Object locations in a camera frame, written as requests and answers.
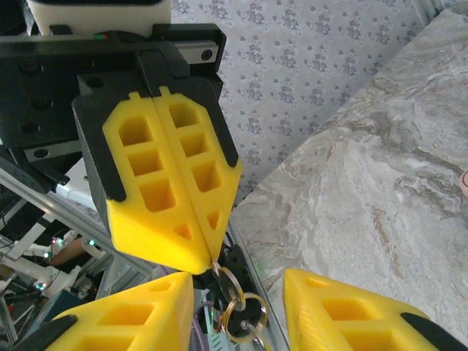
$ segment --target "white plastic part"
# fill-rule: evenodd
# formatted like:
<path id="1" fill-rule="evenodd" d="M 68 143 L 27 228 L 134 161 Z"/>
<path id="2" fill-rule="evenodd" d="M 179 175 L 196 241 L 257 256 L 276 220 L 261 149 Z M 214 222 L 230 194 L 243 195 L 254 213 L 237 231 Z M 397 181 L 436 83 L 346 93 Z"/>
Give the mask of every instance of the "white plastic part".
<path id="1" fill-rule="evenodd" d="M 41 282 L 49 282 L 50 271 L 47 268 L 28 261 L 26 258 L 20 258 L 16 261 L 12 261 L 4 257 L 1 263 L 10 267 L 14 271 L 21 272 L 31 278 L 40 280 Z"/>
<path id="2" fill-rule="evenodd" d="M 52 223 L 54 218 L 50 214 L 44 214 L 42 219 L 47 223 Z M 37 240 L 38 237 L 44 232 L 45 227 L 41 222 L 36 222 L 32 228 L 8 251 L 7 257 L 11 260 L 17 260 L 23 256 L 24 252 Z"/>
<path id="3" fill-rule="evenodd" d="M 226 334 L 218 333 L 218 334 L 208 334 L 208 346 L 212 351 L 227 351 L 227 350 L 235 350 L 234 348 L 230 347 L 229 339 L 227 338 Z M 249 345 L 245 344 L 244 349 L 248 350 L 247 347 Z"/>
<path id="4" fill-rule="evenodd" d="M 0 280 L 0 291 L 4 291 L 9 283 L 7 280 Z"/>
<path id="5" fill-rule="evenodd" d="M 89 241 L 87 241 L 85 238 L 81 239 L 81 247 L 83 247 L 86 252 L 88 252 L 92 257 L 94 257 L 97 260 L 105 255 L 104 251 L 101 251 L 98 248 L 96 248 L 94 244 L 91 245 Z"/>
<path id="6" fill-rule="evenodd" d="M 37 245 L 37 244 L 32 244 L 30 247 L 24 252 L 24 256 L 37 256 L 37 257 L 44 257 L 44 258 L 50 258 L 50 257 L 45 257 L 45 254 L 50 252 L 50 246 L 43 246 L 43 245 Z M 56 251 L 56 247 L 54 246 L 53 248 L 53 253 L 59 253 L 59 251 Z"/>
<path id="7" fill-rule="evenodd" d="M 81 203 L 82 205 L 96 210 L 91 197 L 91 190 L 89 189 L 89 182 L 86 176 L 85 162 L 80 159 L 70 170 L 67 172 L 70 181 L 65 185 L 57 185 L 56 193 L 66 199 Z"/>
<path id="8" fill-rule="evenodd" d="M 74 283 L 78 274 L 80 273 L 81 267 L 77 265 L 75 268 L 72 269 L 70 273 L 65 273 L 62 271 L 58 271 L 58 274 L 55 276 L 55 279 L 45 288 L 44 296 L 51 298 L 56 293 L 59 293 L 63 289 L 69 289 Z"/>
<path id="9" fill-rule="evenodd" d="M 63 247 L 66 245 L 70 244 L 72 241 L 74 241 L 78 236 L 78 233 L 76 230 L 69 230 L 65 235 L 64 235 L 64 241 L 61 243 Z"/>
<path id="10" fill-rule="evenodd" d="M 49 26 L 67 25 L 73 34 L 129 31 L 147 37 L 155 23 L 170 23 L 170 0 L 144 5 L 56 5 L 27 0 L 42 35 Z"/>

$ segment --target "screw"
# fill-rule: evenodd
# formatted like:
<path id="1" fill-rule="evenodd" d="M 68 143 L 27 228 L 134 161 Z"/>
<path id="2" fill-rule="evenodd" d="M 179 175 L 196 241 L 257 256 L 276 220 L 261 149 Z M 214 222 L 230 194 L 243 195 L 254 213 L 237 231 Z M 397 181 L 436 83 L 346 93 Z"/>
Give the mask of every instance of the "screw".
<path id="1" fill-rule="evenodd" d="M 19 64 L 18 69 L 25 75 L 36 75 L 42 71 L 42 66 L 38 60 L 28 58 Z"/>
<path id="2" fill-rule="evenodd" d="M 39 111 L 47 110 L 52 107 L 52 100 L 48 97 L 35 97 L 31 100 L 31 106 Z"/>
<path id="3" fill-rule="evenodd" d="M 202 60 L 204 61 L 207 61 L 209 59 L 211 59 L 211 57 L 213 56 L 213 51 L 212 50 L 205 50 L 202 52 Z"/>
<path id="4" fill-rule="evenodd" d="M 38 149 L 33 153 L 33 155 L 35 155 L 35 157 L 38 158 L 38 159 L 43 159 L 43 158 L 46 157 L 48 154 L 49 154 L 49 150 L 47 150 L 47 149 L 45 149 L 45 148 L 38 148 Z"/>

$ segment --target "wire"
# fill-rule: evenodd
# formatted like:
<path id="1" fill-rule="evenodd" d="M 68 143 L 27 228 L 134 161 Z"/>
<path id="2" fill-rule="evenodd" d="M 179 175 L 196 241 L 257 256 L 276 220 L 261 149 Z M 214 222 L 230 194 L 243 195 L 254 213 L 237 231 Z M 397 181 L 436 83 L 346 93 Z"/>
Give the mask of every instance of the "wire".
<path id="1" fill-rule="evenodd" d="M 233 238 L 231 238 L 231 235 L 226 232 L 226 238 L 227 238 L 227 241 L 229 241 L 229 245 L 231 246 L 231 248 L 234 247 L 234 241 L 233 241 Z"/>
<path id="2" fill-rule="evenodd" d="M 0 249 L 4 249 L 5 247 L 11 246 L 11 245 L 15 245 L 15 242 L 12 241 L 11 243 L 9 243 L 9 244 L 7 244 L 7 245 L 5 245 L 5 246 L 0 247 Z"/>
<path id="3" fill-rule="evenodd" d="M 209 350 L 208 345 L 206 344 L 206 340 L 203 335 L 202 328 L 200 327 L 200 324 L 196 316 L 193 317 L 192 324 L 195 328 L 195 333 L 197 334 L 198 342 L 200 343 L 200 349 L 202 351 L 208 351 Z"/>
<path id="4" fill-rule="evenodd" d="M 164 267 L 163 265 L 159 265 L 159 267 L 161 268 L 161 271 L 162 273 L 164 273 L 165 276 L 169 275 L 169 272 L 167 271 L 166 267 Z"/>
<path id="5" fill-rule="evenodd" d="M 197 308 L 195 309 L 195 316 L 200 313 L 200 310 L 205 307 L 205 306 L 209 306 L 209 307 L 213 307 L 214 305 L 214 302 L 213 301 L 204 301 L 202 302 L 200 305 L 197 306 Z"/>
<path id="6" fill-rule="evenodd" d="M 50 259 L 52 260 L 53 258 L 53 239 L 55 239 L 59 234 L 62 234 L 63 232 L 68 232 L 69 228 L 61 228 L 57 233 L 52 235 L 52 239 L 50 241 Z"/>
<path id="7" fill-rule="evenodd" d="M 222 328 L 222 314 L 219 315 L 218 326 L 216 327 L 215 332 L 221 333 L 221 328 Z"/>
<path id="8" fill-rule="evenodd" d="M 195 335 L 193 334 L 192 330 L 195 329 L 195 327 L 193 326 L 192 324 L 192 327 L 190 328 L 190 345 L 189 345 L 189 350 L 192 349 L 192 345 L 193 347 L 195 347 Z"/>

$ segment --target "metal frame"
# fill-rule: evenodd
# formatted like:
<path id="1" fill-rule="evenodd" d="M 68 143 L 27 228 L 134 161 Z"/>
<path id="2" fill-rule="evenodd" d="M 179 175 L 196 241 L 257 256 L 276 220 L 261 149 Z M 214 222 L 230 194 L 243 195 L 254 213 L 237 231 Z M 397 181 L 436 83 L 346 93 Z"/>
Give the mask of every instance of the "metal frame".
<path id="1" fill-rule="evenodd" d="M 16 333 L 15 325 L 13 324 L 10 311 L 8 311 L 8 306 L 3 295 L 0 297 L 0 320 L 7 333 L 8 342 L 10 345 L 13 345 L 18 340 L 18 334 Z"/>
<path id="2" fill-rule="evenodd" d="M 44 214 L 41 219 L 47 223 L 53 222 L 54 218 L 51 214 Z M 31 229 L 8 251 L 6 254 L 7 258 L 16 261 L 24 252 L 41 236 L 41 234 L 47 229 L 42 224 L 42 221 L 36 222 Z"/>
<path id="3" fill-rule="evenodd" d="M 1 221 L 0 221 L 0 230 L 5 228 L 5 224 L 8 223 L 8 221 L 11 220 L 11 218 L 14 215 L 16 215 L 16 213 L 19 212 L 19 210 L 22 209 L 23 206 L 25 204 L 27 204 L 27 203 L 28 202 L 26 200 L 24 200 L 24 199 L 19 200 L 18 203 L 16 203 L 1 219 Z"/>
<path id="4" fill-rule="evenodd" d="M 45 213 L 52 214 L 57 220 L 71 229 L 76 230 L 82 236 L 96 240 L 102 249 L 121 258 L 137 272 L 144 276 L 151 277 L 156 265 L 117 251 L 113 247 L 110 236 L 103 225 L 91 222 L 84 214 L 74 211 L 72 206 L 62 200 L 58 195 L 53 193 L 44 195 L 35 192 L 2 169 L 0 169 L 0 183 Z"/>
<path id="5" fill-rule="evenodd" d="M 281 326 L 279 325 L 276 315 L 273 313 L 271 303 L 268 300 L 268 296 L 266 295 L 265 290 L 263 289 L 262 282 L 260 281 L 260 278 L 257 275 L 257 271 L 255 270 L 254 263 L 252 262 L 252 259 L 250 258 L 250 255 L 247 252 L 247 248 L 242 240 L 239 229 L 237 228 L 235 223 L 233 223 L 232 221 L 229 221 L 227 231 L 229 232 L 229 234 L 231 234 L 231 238 L 233 239 L 234 244 L 237 244 L 240 246 L 242 250 L 242 254 L 246 258 L 247 267 L 249 268 L 252 281 L 254 282 L 255 287 L 257 287 L 258 295 L 265 301 L 268 307 L 268 310 L 271 312 L 268 315 L 268 326 L 265 330 L 267 341 L 269 341 L 270 344 L 274 346 L 275 350 L 289 350 L 290 348 L 289 348 L 287 339 L 283 334 L 283 330 L 281 329 Z"/>

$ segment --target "cable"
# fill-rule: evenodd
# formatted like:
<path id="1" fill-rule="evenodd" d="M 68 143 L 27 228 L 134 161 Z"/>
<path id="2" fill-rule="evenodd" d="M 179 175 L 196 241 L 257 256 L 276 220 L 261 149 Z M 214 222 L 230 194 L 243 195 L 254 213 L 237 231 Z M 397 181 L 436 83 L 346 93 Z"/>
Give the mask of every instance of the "cable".
<path id="1" fill-rule="evenodd" d="M 190 328 L 190 345 L 189 345 L 189 350 L 191 350 L 191 345 L 195 345 L 195 335 L 193 334 L 192 330 L 195 329 L 195 327 L 192 324 L 192 327 Z"/>
<path id="2" fill-rule="evenodd" d="M 7 245 L 5 245 L 5 246 L 0 247 L 0 249 L 4 249 L 5 247 L 11 246 L 11 245 L 15 245 L 15 242 L 12 241 L 11 243 L 9 243 L 9 244 L 7 244 Z"/>
<path id="3" fill-rule="evenodd" d="M 53 239 L 55 239 L 57 236 L 59 236 L 59 234 L 62 234 L 63 232 L 68 232 L 69 231 L 69 228 L 61 228 L 57 233 L 55 233 L 54 235 L 52 235 L 52 239 L 51 239 L 51 242 L 50 242 L 50 259 L 52 260 L 53 258 Z"/>
<path id="4" fill-rule="evenodd" d="M 200 305 L 197 306 L 197 308 L 195 309 L 195 316 L 200 312 L 200 310 L 205 307 L 205 306 L 209 306 L 209 307 L 213 307 L 214 305 L 214 302 L 213 301 L 204 301 L 202 302 Z"/>
<path id="5" fill-rule="evenodd" d="M 169 272 L 167 271 L 166 267 L 164 267 L 163 265 L 159 265 L 159 267 L 161 268 L 161 271 L 165 276 L 169 275 Z"/>
<path id="6" fill-rule="evenodd" d="M 202 351 L 209 351 L 205 337 L 203 336 L 202 328 L 200 327 L 196 316 L 193 317 L 192 324 L 194 326 L 195 333 L 197 334 L 198 342 L 200 343 L 200 349 Z"/>
<path id="7" fill-rule="evenodd" d="M 231 246 L 231 248 L 234 247 L 234 241 L 233 241 L 233 238 L 231 238 L 231 235 L 226 232 L 226 238 L 227 238 L 227 241 L 229 241 L 229 245 Z"/>

